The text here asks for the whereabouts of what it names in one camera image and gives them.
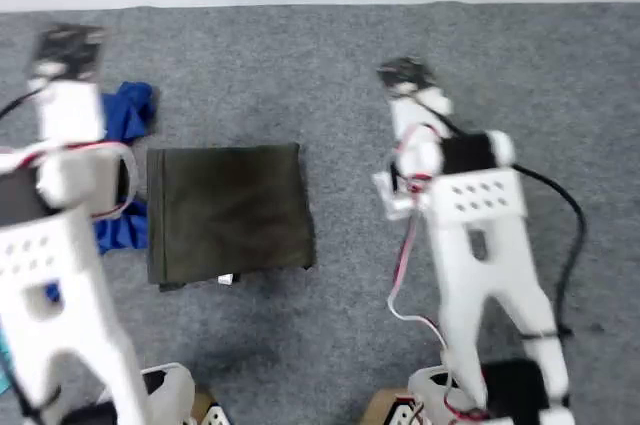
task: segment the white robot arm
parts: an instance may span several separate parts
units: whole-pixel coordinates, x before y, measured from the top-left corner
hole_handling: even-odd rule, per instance
[[[550,302],[536,277],[511,140],[502,132],[451,130],[446,119],[451,103],[415,59],[389,62],[379,73],[390,95],[399,145],[391,171],[376,174],[374,182],[390,219],[407,217],[414,208],[425,217],[442,298],[444,367],[421,370],[409,382],[425,403],[423,416],[436,425],[461,418],[517,425],[514,415],[522,412],[538,415],[541,424],[573,424],[562,405],[567,369]],[[421,193],[412,190],[412,177],[426,179]],[[476,341],[489,297],[514,321],[532,362],[481,366]],[[434,377],[443,373],[449,374],[448,383],[436,383]],[[544,389],[530,390],[530,397],[540,399],[537,405],[507,398],[504,389],[514,388],[504,383],[510,374],[523,380],[530,375],[523,385],[530,388],[541,376]],[[450,390],[452,378],[460,388]],[[486,413],[457,414],[449,407],[450,392],[450,400],[457,396],[461,407]],[[495,410],[501,407],[502,412]]]
[[[185,367],[140,372],[93,235],[92,220],[117,217],[137,185],[129,149],[101,141],[93,79],[103,39],[102,29],[65,24],[43,35],[30,82],[42,141],[0,155],[0,318],[14,365],[4,368],[28,424],[196,425],[195,384]],[[129,192],[118,204],[120,159]],[[45,294],[47,284],[58,287],[59,299]],[[78,356],[104,383],[98,402],[69,409],[52,366],[61,353]],[[209,414],[228,423],[217,406]]]

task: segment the blue cloth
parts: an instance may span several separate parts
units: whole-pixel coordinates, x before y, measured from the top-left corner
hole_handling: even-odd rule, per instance
[[[4,353],[4,356],[7,360],[10,360],[9,357],[9,349],[7,348],[7,343],[4,341],[2,337],[2,330],[0,330],[0,353]],[[0,371],[0,394],[3,394],[9,388],[9,380],[4,376],[4,373]]]
[[[105,140],[131,143],[147,134],[155,114],[153,89],[143,82],[124,82],[115,94],[102,94],[107,119]],[[93,225],[100,253],[121,248],[147,248],[147,205],[135,199],[120,218]]]
[[[153,89],[144,82],[123,82],[115,94],[103,93],[102,104],[107,118],[105,140],[131,143],[147,134],[155,114]]]
[[[136,198],[120,218],[93,224],[100,254],[121,248],[147,248],[147,226],[147,204]]]

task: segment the black cable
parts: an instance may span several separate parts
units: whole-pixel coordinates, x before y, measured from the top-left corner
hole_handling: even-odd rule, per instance
[[[7,357],[5,357],[5,354],[2,352],[0,352],[0,367],[9,381],[9,385],[11,385],[13,393],[18,399],[18,405],[20,406],[20,413],[22,413],[22,416],[31,419],[36,425],[45,425],[44,420],[42,419],[42,411],[60,397],[62,388],[58,386],[45,403],[39,407],[34,407],[27,398],[27,395],[24,393],[22,386],[13,373],[13,370],[11,370],[11,365],[9,365]]]
[[[40,93],[43,90],[43,88],[38,88],[37,90],[33,90],[32,92],[25,93],[24,95],[16,98],[15,100],[11,101],[9,104],[5,105],[5,107],[2,110],[0,110],[0,120],[2,120],[4,117],[9,115],[9,113],[11,113],[13,110],[15,110],[20,105],[22,105],[26,100]]]
[[[410,96],[413,100],[420,106],[422,106],[425,110],[435,115],[438,120],[444,123],[449,130],[451,130],[456,135],[467,135],[467,132],[462,130],[460,127],[456,126],[448,117],[442,115],[441,113],[433,110],[431,107],[423,103],[419,100],[415,95]],[[584,247],[585,238],[587,236],[587,218],[584,215],[584,211],[582,207],[577,202],[575,198],[559,183],[555,180],[542,175],[541,173],[536,172],[535,170],[531,170],[530,168],[524,167],[518,163],[513,164],[513,169],[522,175],[526,175],[528,177],[533,178],[534,180],[538,180],[539,182],[544,183],[548,187],[552,188],[556,193],[558,193],[571,207],[573,212],[576,215],[577,220],[577,230],[575,238],[573,239],[573,243],[571,244],[571,248],[569,249],[569,255],[562,267],[562,271],[560,272],[560,278],[556,283],[556,291],[555,291],[555,302],[554,302],[554,314],[556,316],[556,326],[558,328],[558,336],[560,339],[573,335],[573,331],[569,328],[564,322],[564,305],[567,295],[567,288],[569,286],[569,281],[571,279],[571,274],[573,273],[577,263],[578,257],[580,256],[580,252],[582,252],[582,248]]]

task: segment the dark green cloth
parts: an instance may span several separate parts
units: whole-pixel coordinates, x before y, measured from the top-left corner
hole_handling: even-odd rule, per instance
[[[149,150],[149,281],[310,267],[298,151],[297,144]]]

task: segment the gray carpet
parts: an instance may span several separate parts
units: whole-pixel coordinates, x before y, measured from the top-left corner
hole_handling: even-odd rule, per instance
[[[144,80],[161,91],[147,147],[299,141],[317,263],[160,294],[142,252],[111,252],[105,270],[143,366],[180,361],[236,424],[350,424],[373,393],[438,361],[436,342],[385,307],[403,224],[384,219],[370,175],[385,166],[391,118],[374,70],[426,57],[461,126],[504,130],[521,162],[555,177],[591,225],[568,297],[567,346],[578,423],[634,423],[640,390],[640,5],[295,6],[0,15],[0,97],[48,20],[110,29],[103,88]],[[31,107],[0,124],[0,143],[35,138]],[[567,206],[525,180],[530,234],[552,292],[575,229]],[[435,314],[429,251],[414,254],[402,310]],[[489,307],[481,355],[519,353]],[[99,387],[67,362],[78,403]],[[18,423],[13,398],[0,421]]]

